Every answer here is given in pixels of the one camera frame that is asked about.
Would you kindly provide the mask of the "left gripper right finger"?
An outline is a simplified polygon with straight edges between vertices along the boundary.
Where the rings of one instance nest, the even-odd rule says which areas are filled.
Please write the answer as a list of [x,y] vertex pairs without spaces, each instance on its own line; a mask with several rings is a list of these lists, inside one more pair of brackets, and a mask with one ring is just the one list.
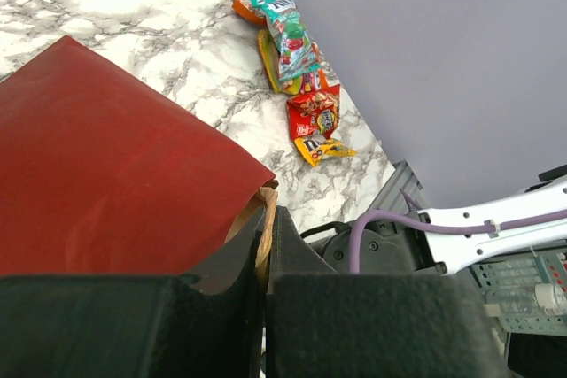
[[338,274],[278,207],[269,377],[505,377],[475,285],[434,274]]

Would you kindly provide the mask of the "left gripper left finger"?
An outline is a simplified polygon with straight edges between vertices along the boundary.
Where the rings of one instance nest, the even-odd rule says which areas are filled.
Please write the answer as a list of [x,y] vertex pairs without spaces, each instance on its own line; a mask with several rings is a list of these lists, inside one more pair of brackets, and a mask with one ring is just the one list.
[[265,218],[183,274],[4,277],[2,376],[257,376]]

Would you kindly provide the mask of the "yellow m&m bag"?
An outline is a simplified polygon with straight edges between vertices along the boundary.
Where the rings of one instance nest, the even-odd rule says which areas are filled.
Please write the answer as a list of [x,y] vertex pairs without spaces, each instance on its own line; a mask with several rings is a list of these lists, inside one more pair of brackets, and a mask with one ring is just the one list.
[[312,167],[317,167],[326,158],[355,157],[357,151],[345,146],[337,139],[319,136],[299,137],[294,140],[302,158]]

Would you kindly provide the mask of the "red brown paper bag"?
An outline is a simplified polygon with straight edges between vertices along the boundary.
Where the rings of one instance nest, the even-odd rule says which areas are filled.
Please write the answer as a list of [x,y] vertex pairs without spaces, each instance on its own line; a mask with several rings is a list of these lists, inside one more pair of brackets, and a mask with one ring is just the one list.
[[264,208],[276,177],[239,144],[65,36],[1,84],[1,272],[180,274]]

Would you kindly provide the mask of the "red snack bag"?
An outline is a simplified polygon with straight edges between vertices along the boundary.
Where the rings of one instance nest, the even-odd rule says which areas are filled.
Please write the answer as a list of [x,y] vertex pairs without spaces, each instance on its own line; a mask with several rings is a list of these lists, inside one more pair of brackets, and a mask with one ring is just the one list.
[[286,102],[292,140],[312,135],[330,139],[338,127],[339,84],[291,97]]

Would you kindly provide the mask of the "yellow pink candy bag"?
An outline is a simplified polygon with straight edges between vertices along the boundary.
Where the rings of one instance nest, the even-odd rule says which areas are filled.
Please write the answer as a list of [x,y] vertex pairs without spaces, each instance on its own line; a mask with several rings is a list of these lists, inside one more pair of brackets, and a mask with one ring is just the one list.
[[324,71],[319,68],[309,73],[302,74],[291,80],[278,80],[279,52],[276,44],[267,29],[261,29],[257,35],[257,43],[260,56],[265,67],[268,80],[276,93],[288,96],[302,95],[313,90],[329,87]]

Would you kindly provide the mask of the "teal snack bag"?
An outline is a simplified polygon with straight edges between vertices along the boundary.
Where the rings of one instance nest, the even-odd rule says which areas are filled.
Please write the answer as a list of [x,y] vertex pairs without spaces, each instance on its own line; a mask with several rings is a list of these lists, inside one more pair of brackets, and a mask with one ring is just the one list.
[[318,53],[294,0],[248,0],[263,15],[276,46],[280,82],[321,68]]

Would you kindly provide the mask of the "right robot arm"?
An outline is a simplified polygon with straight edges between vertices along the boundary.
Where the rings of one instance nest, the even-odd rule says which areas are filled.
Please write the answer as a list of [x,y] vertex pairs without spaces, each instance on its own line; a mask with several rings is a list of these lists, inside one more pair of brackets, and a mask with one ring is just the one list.
[[333,221],[302,234],[316,236],[315,252],[340,273],[434,273],[501,261],[529,250],[566,247],[566,168],[496,201],[453,209],[426,208],[408,166],[394,174],[379,208],[357,220]]

